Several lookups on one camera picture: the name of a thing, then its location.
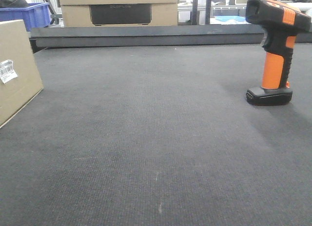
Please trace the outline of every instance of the black bag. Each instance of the black bag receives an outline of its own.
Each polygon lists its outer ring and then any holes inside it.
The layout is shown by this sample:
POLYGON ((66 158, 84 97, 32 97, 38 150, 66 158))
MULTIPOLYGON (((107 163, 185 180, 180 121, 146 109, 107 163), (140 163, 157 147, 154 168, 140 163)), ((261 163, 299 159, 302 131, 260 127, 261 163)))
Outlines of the black bag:
POLYGON ((25 8, 28 7, 26 0, 0 0, 0 8, 25 8))

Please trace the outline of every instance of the scanner base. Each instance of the scanner base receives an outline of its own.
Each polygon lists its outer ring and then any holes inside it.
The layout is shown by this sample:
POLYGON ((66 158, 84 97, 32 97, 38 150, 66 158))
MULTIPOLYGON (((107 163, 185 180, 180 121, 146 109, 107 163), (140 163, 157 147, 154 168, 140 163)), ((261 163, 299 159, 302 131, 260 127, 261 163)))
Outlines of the scanner base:
POLYGON ((293 90, 287 87, 265 89, 254 87, 247 90, 247 101, 252 105, 285 105, 293 96, 293 90))

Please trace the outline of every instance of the stacked box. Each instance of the stacked box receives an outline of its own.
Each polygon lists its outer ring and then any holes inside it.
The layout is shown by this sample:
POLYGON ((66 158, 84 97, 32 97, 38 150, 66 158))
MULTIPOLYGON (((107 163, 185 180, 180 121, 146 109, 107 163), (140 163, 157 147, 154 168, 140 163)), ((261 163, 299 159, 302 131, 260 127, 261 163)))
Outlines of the stacked box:
POLYGON ((60 0, 65 27, 177 25, 178 0, 60 0))

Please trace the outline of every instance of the scanner handle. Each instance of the scanner handle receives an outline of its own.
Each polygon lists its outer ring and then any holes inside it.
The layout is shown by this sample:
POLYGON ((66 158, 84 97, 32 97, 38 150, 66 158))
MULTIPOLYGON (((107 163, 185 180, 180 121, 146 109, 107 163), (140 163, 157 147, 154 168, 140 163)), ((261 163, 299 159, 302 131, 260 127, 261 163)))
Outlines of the scanner handle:
POLYGON ((262 47, 267 52, 262 88, 288 87, 288 75, 293 59, 293 47, 297 33, 280 29, 264 28, 262 47))

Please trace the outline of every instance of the orange barcode scanner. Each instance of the orange barcode scanner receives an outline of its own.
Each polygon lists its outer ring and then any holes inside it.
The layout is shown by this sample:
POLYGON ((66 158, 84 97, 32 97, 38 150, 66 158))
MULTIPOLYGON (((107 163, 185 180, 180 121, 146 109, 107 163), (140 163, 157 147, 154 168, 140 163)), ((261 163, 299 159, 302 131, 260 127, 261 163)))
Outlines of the orange barcode scanner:
POLYGON ((309 32, 311 17, 296 7, 274 0, 248 0, 246 21, 265 30, 262 47, 267 52, 261 87, 247 90, 253 105, 284 105, 293 91, 287 81, 293 58, 293 46, 300 32, 309 32))

